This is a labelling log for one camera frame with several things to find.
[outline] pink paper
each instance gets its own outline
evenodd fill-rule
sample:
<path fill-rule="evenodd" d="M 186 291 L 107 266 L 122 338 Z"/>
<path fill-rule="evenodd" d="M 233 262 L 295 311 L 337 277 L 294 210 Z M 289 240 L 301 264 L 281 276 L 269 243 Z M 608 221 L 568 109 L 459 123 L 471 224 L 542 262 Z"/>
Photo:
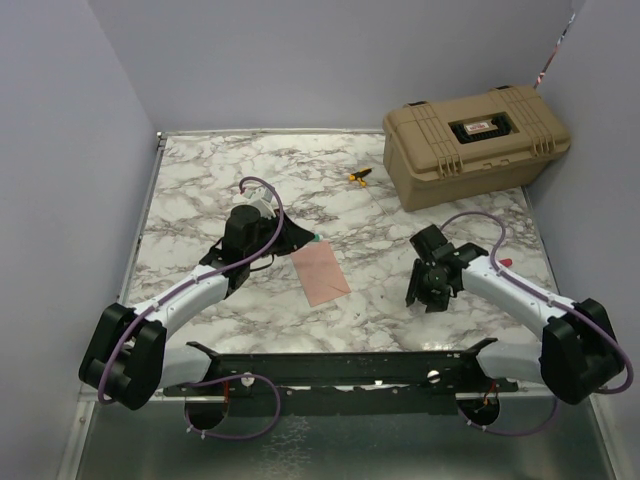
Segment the pink paper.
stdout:
<path fill-rule="evenodd" d="M 351 293 L 329 242 L 308 244 L 291 259 L 310 306 Z"/>

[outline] yellow and black clamp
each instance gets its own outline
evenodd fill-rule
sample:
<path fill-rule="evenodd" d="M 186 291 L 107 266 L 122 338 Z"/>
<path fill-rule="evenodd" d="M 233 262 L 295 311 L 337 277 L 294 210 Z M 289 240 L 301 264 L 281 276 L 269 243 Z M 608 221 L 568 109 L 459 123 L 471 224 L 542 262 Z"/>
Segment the yellow and black clamp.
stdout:
<path fill-rule="evenodd" d="M 349 175 L 349 181 L 353 182 L 355 180 L 358 180 L 358 182 L 360 182 L 361 186 L 366 187 L 367 186 L 367 182 L 364 181 L 364 177 L 366 177 L 370 173 L 371 173 L 371 169 L 370 168 L 363 168 L 359 172 L 350 174 Z"/>

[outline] white marble tabletop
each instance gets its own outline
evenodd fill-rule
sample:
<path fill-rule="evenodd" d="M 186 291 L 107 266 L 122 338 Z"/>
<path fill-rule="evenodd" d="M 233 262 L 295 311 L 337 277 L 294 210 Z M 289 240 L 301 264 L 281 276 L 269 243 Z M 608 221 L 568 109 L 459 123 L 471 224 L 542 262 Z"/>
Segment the white marble tabletop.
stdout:
<path fill-rule="evenodd" d="M 300 226 L 331 243 L 352 293 L 309 307 L 291 259 L 252 274 L 224 302 L 197 315 L 170 344 L 195 340 L 223 353 L 363 352 L 465 348 L 494 336 L 535 341 L 524 327 L 481 298 L 461 293 L 444 313 L 405 307 L 414 259 L 409 238 L 456 213 L 485 210 L 508 226 L 500 258 L 547 288 L 550 277 L 520 189 L 406 213 L 382 165 L 379 134 L 173 136 L 153 194 L 129 303 L 149 298 L 184 277 L 222 235 L 242 201 L 238 181 L 262 177 Z M 348 173 L 372 167 L 368 186 Z M 485 248 L 498 227 L 466 217 L 447 228 L 456 245 Z"/>

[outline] tan plastic case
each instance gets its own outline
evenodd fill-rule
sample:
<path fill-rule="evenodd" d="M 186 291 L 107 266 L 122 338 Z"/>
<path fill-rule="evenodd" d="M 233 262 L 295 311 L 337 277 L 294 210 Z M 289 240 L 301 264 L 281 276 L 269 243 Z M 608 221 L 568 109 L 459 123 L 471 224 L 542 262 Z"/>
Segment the tan plastic case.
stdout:
<path fill-rule="evenodd" d="M 408 104 L 383 126 L 384 166 L 406 211 L 526 185 L 570 144 L 533 87 Z"/>

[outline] case lid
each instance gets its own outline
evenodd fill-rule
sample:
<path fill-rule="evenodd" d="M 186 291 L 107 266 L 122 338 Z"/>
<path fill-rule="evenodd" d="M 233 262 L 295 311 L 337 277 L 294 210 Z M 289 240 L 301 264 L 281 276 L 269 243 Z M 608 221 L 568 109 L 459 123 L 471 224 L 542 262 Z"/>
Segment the case lid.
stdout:
<path fill-rule="evenodd" d="M 385 117 L 385 131 L 414 173 L 434 179 L 544 158 L 570 142 L 567 129 L 528 86 L 408 104 Z"/>

